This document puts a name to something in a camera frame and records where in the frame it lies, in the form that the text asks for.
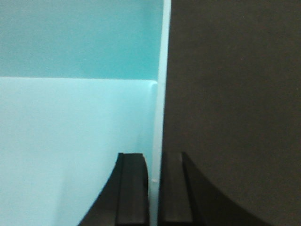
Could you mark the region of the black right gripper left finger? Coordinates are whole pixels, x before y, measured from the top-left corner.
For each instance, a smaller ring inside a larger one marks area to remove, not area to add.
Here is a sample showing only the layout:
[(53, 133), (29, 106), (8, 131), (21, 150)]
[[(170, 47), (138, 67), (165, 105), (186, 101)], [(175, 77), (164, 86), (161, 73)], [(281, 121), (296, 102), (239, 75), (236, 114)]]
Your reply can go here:
[(115, 167), (80, 226), (148, 226), (148, 172), (141, 153), (119, 153)]

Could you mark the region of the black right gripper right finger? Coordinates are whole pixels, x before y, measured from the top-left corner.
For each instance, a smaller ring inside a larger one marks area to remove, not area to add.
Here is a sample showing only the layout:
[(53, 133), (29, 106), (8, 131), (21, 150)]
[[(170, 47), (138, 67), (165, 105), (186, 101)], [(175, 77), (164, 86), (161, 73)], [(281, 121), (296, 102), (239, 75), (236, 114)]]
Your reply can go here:
[(185, 152), (163, 152), (159, 226), (266, 226), (215, 187)]

